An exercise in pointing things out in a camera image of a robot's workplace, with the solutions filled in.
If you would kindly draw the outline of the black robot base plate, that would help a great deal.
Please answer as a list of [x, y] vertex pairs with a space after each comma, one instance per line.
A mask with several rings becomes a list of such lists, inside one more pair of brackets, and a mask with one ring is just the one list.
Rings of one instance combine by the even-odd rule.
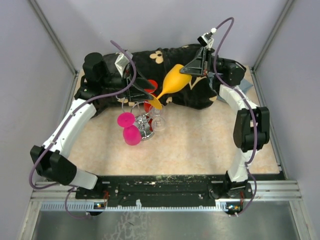
[[99, 176], [92, 189], [76, 190], [78, 200], [105, 200], [109, 207], [214, 207], [217, 200], [252, 197], [251, 184], [231, 182], [227, 175]]

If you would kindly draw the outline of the pink plastic wine glass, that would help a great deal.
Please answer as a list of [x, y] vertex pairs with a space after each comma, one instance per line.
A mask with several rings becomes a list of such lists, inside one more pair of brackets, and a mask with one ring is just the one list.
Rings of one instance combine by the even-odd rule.
[[117, 124], [123, 128], [122, 135], [127, 145], [138, 145], [141, 140], [139, 129], [134, 125], [135, 116], [130, 112], [121, 113], [117, 118]]

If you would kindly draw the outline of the yellow plastic wine glass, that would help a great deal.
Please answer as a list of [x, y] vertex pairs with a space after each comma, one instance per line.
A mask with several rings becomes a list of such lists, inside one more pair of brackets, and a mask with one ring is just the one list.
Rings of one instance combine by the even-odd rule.
[[192, 80], [192, 75], [180, 73], [180, 70], [183, 67], [184, 66], [181, 64], [176, 64], [166, 74], [163, 80], [161, 93], [157, 97], [153, 96], [153, 100], [148, 100], [148, 103], [151, 106], [161, 109], [162, 104], [160, 102], [160, 98], [162, 96], [179, 92]]

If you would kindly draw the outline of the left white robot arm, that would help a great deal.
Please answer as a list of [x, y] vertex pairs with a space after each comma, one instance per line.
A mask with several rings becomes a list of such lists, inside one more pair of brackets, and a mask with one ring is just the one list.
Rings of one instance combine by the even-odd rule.
[[110, 107], [122, 98], [135, 102], [151, 100], [152, 95], [147, 90], [153, 90], [154, 86], [140, 71], [137, 56], [127, 50], [114, 59], [92, 52], [84, 58], [82, 68], [80, 85], [67, 114], [42, 145], [35, 145], [30, 150], [33, 166], [28, 181], [33, 189], [38, 190], [33, 183], [34, 173], [37, 173], [53, 181], [49, 187], [83, 188], [97, 199], [104, 192], [101, 177], [69, 161], [73, 145], [87, 122], [100, 109], [101, 101], [106, 101], [106, 106]]

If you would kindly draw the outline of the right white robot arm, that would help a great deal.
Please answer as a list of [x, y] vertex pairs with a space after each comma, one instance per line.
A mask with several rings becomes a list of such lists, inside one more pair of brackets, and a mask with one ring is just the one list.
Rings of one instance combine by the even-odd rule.
[[246, 68], [235, 60], [220, 58], [211, 48], [202, 46], [180, 72], [194, 77], [213, 74], [212, 88], [236, 114], [233, 142], [237, 151], [223, 181], [224, 194], [235, 198], [247, 186], [256, 153], [270, 140], [270, 111], [253, 103], [240, 89]]

